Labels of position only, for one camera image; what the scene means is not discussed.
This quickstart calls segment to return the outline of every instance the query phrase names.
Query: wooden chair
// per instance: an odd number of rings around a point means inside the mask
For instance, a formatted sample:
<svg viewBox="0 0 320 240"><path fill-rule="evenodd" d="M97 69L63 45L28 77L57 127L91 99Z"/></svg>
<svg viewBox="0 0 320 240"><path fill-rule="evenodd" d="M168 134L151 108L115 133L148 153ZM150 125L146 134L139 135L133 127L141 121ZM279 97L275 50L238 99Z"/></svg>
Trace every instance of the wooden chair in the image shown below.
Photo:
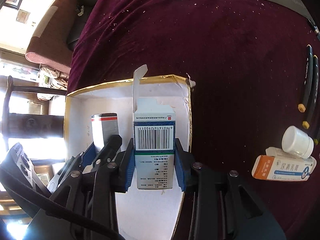
<svg viewBox="0 0 320 240"><path fill-rule="evenodd" d="M6 150L9 150L9 138L48 138L63 137L64 116L40 114L9 113L9 101L12 92L44 93L65 96L65 90L14 85L12 76L8 76L8 87L4 97L1 133Z"/></svg>

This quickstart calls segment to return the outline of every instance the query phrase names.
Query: blue gripper pad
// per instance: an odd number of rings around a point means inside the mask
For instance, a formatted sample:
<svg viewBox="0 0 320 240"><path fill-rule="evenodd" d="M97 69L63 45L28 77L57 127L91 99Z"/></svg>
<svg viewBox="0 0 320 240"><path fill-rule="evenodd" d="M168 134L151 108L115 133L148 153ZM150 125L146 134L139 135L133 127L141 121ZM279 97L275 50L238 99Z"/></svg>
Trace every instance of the blue gripper pad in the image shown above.
<svg viewBox="0 0 320 240"><path fill-rule="evenodd" d="M134 173L134 168L135 168L135 161L134 161L134 150L132 149L127 170L125 172L125 190L128 191L128 188L131 186L132 183L132 177Z"/></svg>
<svg viewBox="0 0 320 240"><path fill-rule="evenodd" d="M84 152L82 157L82 166L86 167L88 165L92 164L92 161L96 157L96 149L94 147L94 144L90 144L88 149Z"/></svg>
<svg viewBox="0 0 320 240"><path fill-rule="evenodd" d="M177 145L176 145L175 146L175 157L174 157L174 168L176 170L178 185L181 188L181 191L185 191L186 190L186 175L185 175L185 172L182 167L180 154L181 153L178 151Z"/></svg>

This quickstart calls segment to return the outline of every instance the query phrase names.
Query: box flap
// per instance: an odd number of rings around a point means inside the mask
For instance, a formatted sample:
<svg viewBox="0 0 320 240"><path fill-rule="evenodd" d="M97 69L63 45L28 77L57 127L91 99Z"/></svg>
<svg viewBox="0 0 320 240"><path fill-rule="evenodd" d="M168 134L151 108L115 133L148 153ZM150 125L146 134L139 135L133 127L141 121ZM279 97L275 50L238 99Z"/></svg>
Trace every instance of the box flap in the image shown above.
<svg viewBox="0 0 320 240"><path fill-rule="evenodd" d="M137 100L139 98L140 79L143 78L147 71L148 67L145 64L137 68L133 73L133 112L137 111L138 108Z"/></svg>
<svg viewBox="0 0 320 240"><path fill-rule="evenodd" d="M138 113L166 113L174 114L174 110L169 105L158 105L157 99L155 98L138 98L137 105L139 106L135 111Z"/></svg>

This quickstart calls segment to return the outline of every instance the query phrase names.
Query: white jar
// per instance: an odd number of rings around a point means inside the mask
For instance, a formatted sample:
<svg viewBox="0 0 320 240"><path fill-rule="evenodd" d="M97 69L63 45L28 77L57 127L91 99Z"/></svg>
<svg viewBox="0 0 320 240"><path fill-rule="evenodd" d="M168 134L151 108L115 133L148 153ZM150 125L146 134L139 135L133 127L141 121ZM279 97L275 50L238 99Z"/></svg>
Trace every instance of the white jar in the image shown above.
<svg viewBox="0 0 320 240"><path fill-rule="evenodd" d="M282 149L286 153L307 159L313 151L313 140L297 127L290 126L282 137Z"/></svg>

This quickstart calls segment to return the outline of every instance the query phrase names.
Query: barcode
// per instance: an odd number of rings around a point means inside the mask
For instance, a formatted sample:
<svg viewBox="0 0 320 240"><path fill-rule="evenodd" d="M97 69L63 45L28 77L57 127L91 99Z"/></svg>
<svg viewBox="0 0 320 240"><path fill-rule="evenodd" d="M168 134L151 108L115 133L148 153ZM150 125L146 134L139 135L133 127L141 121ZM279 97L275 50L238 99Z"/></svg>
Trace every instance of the barcode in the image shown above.
<svg viewBox="0 0 320 240"><path fill-rule="evenodd" d="M135 126L136 150L173 149L173 125Z"/></svg>

